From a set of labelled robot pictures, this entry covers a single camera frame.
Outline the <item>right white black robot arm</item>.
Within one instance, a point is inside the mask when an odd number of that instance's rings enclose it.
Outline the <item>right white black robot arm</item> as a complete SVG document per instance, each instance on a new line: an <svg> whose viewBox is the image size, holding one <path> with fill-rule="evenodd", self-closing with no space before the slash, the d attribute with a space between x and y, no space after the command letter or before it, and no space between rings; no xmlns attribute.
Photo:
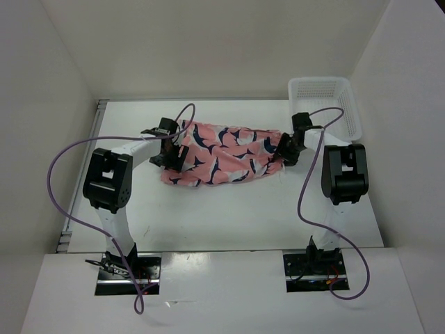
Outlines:
<svg viewBox="0 0 445 334"><path fill-rule="evenodd" d="M319 237L310 237L305 249L304 273L321 273L329 264L339 259L339 242L345 241L363 260L365 270L369 270L358 246L341 231L343 217L350 208L357 204L369 189L366 149L362 144L353 144L338 139L327 133L328 127L340 121L344 110L340 107L322 108L312 113L300 112L292 115L293 133L283 134L273 156L281 159L285 166L294 166L301 152L310 149L314 158L298 196L296 213L307 225L322 233ZM305 191L313 175L318 158L322 158L321 191L330 201L325 222L317 223L303 216L302 204Z"/></svg>

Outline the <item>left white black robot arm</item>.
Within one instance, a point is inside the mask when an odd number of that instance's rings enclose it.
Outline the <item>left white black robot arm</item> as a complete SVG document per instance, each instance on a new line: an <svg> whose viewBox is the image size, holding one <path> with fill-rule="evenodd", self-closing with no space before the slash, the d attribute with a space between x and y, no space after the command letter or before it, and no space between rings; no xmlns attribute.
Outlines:
<svg viewBox="0 0 445 334"><path fill-rule="evenodd" d="M123 278L139 268L137 245L129 231L126 206L131 197L133 171L149 162L165 170L180 171L188 148L181 144L189 122L162 118L159 126L146 129L139 141L112 150L93 151L83 184L83 197L95 209L106 233L106 260Z"/></svg>

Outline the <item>pink shark print shorts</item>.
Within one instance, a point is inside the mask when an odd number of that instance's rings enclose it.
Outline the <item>pink shark print shorts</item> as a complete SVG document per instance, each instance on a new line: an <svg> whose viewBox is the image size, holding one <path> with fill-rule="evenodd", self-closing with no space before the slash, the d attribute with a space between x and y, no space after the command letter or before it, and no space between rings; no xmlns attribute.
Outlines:
<svg viewBox="0 0 445 334"><path fill-rule="evenodd" d="M174 186L217 186L250 182L282 170L274 154L278 130L192 122L181 135L188 152L181 171L164 169L161 181Z"/></svg>

